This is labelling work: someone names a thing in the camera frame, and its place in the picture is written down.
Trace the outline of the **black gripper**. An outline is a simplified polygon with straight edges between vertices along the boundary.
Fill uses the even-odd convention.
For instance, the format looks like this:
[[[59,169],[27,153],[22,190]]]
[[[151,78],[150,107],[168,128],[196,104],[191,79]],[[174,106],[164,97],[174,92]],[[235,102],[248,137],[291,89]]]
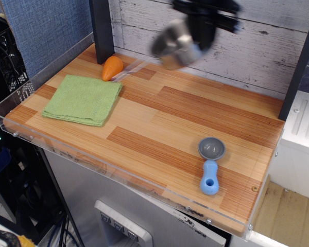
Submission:
[[[187,15],[191,36],[201,51],[211,48],[216,28],[239,30],[236,18],[241,7],[236,1],[173,1],[173,8]]]

